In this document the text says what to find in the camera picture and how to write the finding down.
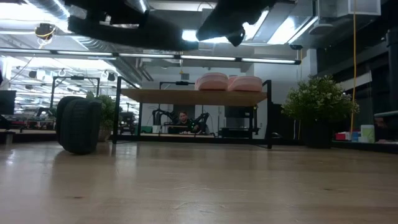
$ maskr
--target pink cushion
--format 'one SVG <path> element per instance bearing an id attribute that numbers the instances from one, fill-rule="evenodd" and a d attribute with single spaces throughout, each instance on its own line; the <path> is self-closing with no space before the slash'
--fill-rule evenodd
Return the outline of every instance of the pink cushion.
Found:
<path id="1" fill-rule="evenodd" d="M 227 90 L 228 77 L 222 73 L 204 74 L 195 82 L 196 90 Z"/>
<path id="2" fill-rule="evenodd" d="M 262 80 L 258 77 L 231 77 L 228 91 L 262 91 Z"/>

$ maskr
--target plant pot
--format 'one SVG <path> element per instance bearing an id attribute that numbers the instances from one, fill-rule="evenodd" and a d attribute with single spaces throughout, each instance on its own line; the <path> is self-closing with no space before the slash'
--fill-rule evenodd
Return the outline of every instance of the plant pot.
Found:
<path id="1" fill-rule="evenodd" d="M 98 141 L 99 142 L 106 142 L 109 137 L 111 136 L 111 131 L 110 129 L 100 129 L 98 133 Z"/>
<path id="2" fill-rule="evenodd" d="M 303 126 L 303 140 L 307 147 L 330 149 L 331 128 L 328 121 L 314 121 Z"/>

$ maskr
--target potted plant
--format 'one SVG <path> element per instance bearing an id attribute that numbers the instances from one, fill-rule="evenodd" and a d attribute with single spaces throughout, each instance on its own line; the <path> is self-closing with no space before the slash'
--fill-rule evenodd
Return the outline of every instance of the potted plant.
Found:
<path id="1" fill-rule="evenodd" d="M 99 125 L 98 141 L 105 142 L 111 135 L 114 120 L 114 109 L 116 103 L 110 96 L 100 95 L 94 96 L 93 92 L 89 91 L 86 95 L 87 99 L 100 100 L 102 102 L 101 123 Z"/>
<path id="2" fill-rule="evenodd" d="M 300 120 L 303 140 L 308 147 L 330 148 L 331 124 L 358 113 L 359 106 L 331 76 L 310 77 L 308 81 L 299 82 L 297 89 L 289 91 L 282 112 Z"/>

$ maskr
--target black tire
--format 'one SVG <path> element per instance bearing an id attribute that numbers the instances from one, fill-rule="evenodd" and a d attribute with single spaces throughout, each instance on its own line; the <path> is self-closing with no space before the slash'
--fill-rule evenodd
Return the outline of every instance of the black tire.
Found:
<path id="1" fill-rule="evenodd" d="M 65 110 L 65 107 L 67 104 L 73 100 L 79 100 L 83 99 L 82 97 L 78 96 L 66 96 L 62 98 L 57 106 L 57 120 L 55 122 L 55 132 L 57 134 L 57 141 L 59 144 L 61 144 L 61 126 L 62 126 L 62 116 L 63 116 L 63 111 Z"/>
<path id="2" fill-rule="evenodd" d="M 66 151 L 78 155 L 94 152 L 100 119 L 101 102 L 87 99 L 69 102 L 63 112 L 60 144 Z"/>

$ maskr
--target wooden shelf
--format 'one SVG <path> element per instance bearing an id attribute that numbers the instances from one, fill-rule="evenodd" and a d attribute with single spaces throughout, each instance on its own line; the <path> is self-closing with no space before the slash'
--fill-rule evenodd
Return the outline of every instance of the wooden shelf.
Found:
<path id="1" fill-rule="evenodd" d="M 267 93 L 245 91 L 122 89 L 121 93 L 140 103 L 176 105 L 254 106 L 267 98 Z"/>

